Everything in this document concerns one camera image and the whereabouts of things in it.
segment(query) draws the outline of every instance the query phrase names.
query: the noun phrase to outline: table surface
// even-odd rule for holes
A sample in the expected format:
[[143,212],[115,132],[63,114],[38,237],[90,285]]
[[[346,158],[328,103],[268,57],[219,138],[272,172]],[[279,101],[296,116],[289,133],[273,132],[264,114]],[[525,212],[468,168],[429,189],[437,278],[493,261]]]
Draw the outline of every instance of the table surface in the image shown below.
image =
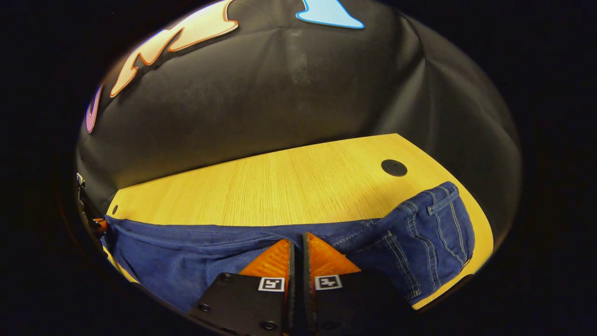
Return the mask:
[[[405,176],[381,168],[403,163]],[[381,218],[402,201],[451,181],[475,231],[473,257],[463,271],[421,308],[474,274],[491,256],[487,217],[470,192],[445,168],[398,134],[369,136],[242,158],[119,190],[107,214],[155,225],[268,226]]]

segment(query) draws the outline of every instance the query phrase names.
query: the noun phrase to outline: blue shape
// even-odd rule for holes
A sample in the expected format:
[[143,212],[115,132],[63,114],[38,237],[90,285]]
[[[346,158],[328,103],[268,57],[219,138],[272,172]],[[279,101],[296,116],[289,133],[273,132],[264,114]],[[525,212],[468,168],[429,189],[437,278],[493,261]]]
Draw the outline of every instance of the blue shape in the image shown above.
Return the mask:
[[297,18],[320,25],[363,29],[363,22],[350,16],[338,0],[303,0],[305,10]]

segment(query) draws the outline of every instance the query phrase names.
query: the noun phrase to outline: black fabric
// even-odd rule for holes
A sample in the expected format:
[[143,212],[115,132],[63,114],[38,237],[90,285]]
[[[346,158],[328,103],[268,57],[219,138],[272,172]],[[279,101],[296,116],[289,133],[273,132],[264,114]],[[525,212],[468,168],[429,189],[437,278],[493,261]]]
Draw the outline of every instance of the black fabric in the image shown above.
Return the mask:
[[81,127],[78,171],[105,213],[118,189],[237,158],[399,133],[467,186],[495,246],[507,233],[521,158],[507,108],[455,46],[393,8],[342,0],[365,24],[306,23],[296,0],[235,0],[239,28],[165,52],[119,95],[104,81],[95,128]]

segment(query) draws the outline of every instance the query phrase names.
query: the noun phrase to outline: back pocket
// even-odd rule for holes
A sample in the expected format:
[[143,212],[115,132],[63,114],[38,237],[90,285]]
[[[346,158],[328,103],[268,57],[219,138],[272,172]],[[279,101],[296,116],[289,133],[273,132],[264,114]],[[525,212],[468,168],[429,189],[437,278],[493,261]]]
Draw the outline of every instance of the back pocket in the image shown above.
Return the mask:
[[458,274],[472,257],[475,235],[455,185],[442,184],[426,193],[433,198],[433,205],[427,207],[427,214],[435,223],[436,233],[431,236],[434,236],[434,245],[439,248],[439,276],[445,283]]

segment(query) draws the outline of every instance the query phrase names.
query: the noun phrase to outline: screw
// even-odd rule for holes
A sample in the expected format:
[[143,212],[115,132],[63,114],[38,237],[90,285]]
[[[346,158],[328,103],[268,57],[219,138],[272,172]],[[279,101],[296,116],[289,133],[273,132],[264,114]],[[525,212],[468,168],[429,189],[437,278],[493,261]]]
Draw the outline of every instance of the screw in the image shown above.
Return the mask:
[[208,305],[204,304],[204,303],[200,304],[197,307],[199,308],[200,311],[204,311],[206,313],[211,310],[211,308]]
[[273,323],[272,321],[266,321],[266,322],[261,323],[261,327],[265,330],[274,330],[278,326],[275,323]]

